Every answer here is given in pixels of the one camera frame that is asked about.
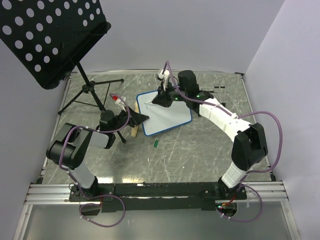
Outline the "green marker cap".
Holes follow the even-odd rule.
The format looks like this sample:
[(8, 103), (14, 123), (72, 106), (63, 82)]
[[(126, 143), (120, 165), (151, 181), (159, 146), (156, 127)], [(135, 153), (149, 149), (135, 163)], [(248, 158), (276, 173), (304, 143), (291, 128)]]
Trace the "green marker cap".
[(157, 148), (158, 143), (159, 143), (159, 141), (158, 141), (158, 140), (156, 140), (156, 141), (154, 142), (154, 145), (153, 145), (153, 146), (154, 146), (155, 148)]

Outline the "blue framed whiteboard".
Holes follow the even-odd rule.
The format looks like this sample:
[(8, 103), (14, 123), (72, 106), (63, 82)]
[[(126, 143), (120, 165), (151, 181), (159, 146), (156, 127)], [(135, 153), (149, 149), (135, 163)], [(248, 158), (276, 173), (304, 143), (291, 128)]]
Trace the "blue framed whiteboard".
[(157, 93), (155, 90), (140, 93), (136, 96), (139, 112), (149, 116), (149, 119), (142, 123), (143, 132), (148, 137), (192, 121), (191, 110), (183, 101), (174, 101), (168, 108), (152, 103), (145, 104), (147, 101), (152, 101)]

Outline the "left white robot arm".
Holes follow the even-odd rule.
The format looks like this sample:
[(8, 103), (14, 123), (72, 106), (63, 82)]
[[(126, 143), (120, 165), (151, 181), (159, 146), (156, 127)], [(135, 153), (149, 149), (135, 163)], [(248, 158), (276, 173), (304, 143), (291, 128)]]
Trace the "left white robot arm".
[(125, 126), (137, 127), (149, 118), (130, 108), (129, 111), (122, 110), (118, 115), (111, 110), (103, 111), (95, 130), (65, 123), (50, 142), (46, 157), (70, 176), (87, 201), (93, 201), (99, 195), (99, 183), (84, 162), (88, 147), (110, 149), (116, 140), (115, 133), (125, 143), (119, 129)]

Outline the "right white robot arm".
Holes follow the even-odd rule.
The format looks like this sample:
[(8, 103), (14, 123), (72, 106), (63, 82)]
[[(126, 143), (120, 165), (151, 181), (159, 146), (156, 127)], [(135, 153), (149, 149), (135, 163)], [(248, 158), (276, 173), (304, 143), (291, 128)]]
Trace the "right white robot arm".
[(252, 167), (268, 154), (263, 126), (240, 119), (209, 91), (201, 90), (191, 70), (183, 70), (178, 77), (173, 77), (169, 70), (161, 69), (156, 78), (161, 83), (152, 104), (169, 108), (173, 102), (184, 102), (190, 110), (210, 120), (232, 141), (232, 162), (218, 180), (219, 195), (230, 199)]

